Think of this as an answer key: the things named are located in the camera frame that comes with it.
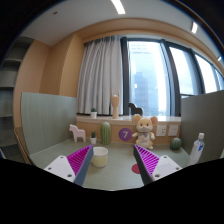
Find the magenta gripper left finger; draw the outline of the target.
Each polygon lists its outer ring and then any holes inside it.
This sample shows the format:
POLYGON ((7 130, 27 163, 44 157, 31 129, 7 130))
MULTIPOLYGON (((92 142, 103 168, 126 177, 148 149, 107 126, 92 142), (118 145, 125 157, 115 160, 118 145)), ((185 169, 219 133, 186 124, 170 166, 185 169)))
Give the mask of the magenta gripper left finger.
POLYGON ((93 146, 89 145, 68 157, 58 156, 45 168, 45 171, 82 186, 92 157, 93 146))

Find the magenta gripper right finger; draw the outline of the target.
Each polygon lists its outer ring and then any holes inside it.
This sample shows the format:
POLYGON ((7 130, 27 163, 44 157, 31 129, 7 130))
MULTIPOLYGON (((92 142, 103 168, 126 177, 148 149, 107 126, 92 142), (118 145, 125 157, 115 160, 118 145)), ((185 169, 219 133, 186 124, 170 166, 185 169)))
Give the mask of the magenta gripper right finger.
POLYGON ((133 154, 144 185, 181 170, 181 167, 168 155, 158 156, 139 145, 134 145, 133 154))

